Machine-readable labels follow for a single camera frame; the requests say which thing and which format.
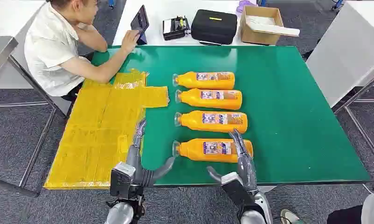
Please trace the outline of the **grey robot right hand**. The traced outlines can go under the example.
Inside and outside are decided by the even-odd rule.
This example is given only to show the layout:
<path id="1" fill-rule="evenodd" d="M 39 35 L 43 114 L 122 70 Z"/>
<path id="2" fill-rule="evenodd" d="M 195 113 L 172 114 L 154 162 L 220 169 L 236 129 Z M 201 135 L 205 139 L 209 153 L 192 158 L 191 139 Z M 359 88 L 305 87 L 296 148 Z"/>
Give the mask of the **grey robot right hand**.
<path id="1" fill-rule="evenodd" d="M 222 182 L 223 176 L 215 171 L 212 166 L 207 166 L 209 176 L 221 184 L 222 189 L 227 193 L 255 195 L 259 192 L 257 188 L 256 168 L 252 157 L 247 151 L 241 134 L 237 129 L 229 132 L 233 139 L 237 152 L 237 175 Z"/>

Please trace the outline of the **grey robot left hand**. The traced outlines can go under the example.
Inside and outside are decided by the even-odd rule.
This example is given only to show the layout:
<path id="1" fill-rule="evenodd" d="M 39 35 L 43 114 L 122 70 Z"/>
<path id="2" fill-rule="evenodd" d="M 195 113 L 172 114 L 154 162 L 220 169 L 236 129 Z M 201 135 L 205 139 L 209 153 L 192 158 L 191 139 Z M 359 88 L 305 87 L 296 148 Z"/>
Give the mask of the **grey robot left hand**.
<path id="1" fill-rule="evenodd" d="M 129 147 L 126 163 L 135 167 L 135 173 L 132 176 L 132 184 L 142 187 L 153 186 L 158 179 L 165 176 L 173 167 L 175 157 L 169 157 L 164 165 L 156 170 L 149 170 L 141 163 L 141 142 L 145 133 L 146 119 L 143 118 L 136 126 L 132 144 Z"/>

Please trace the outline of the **person's right hand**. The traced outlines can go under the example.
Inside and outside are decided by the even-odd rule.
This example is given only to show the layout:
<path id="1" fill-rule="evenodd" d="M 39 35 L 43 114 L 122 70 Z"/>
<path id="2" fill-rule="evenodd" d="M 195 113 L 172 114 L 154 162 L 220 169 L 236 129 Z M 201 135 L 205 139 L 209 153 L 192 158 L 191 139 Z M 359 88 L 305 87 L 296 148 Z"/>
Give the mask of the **person's right hand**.
<path id="1" fill-rule="evenodd" d="M 138 30 L 128 30 L 122 39 L 121 49 L 127 54 L 131 53 L 137 45 L 139 36 Z"/>

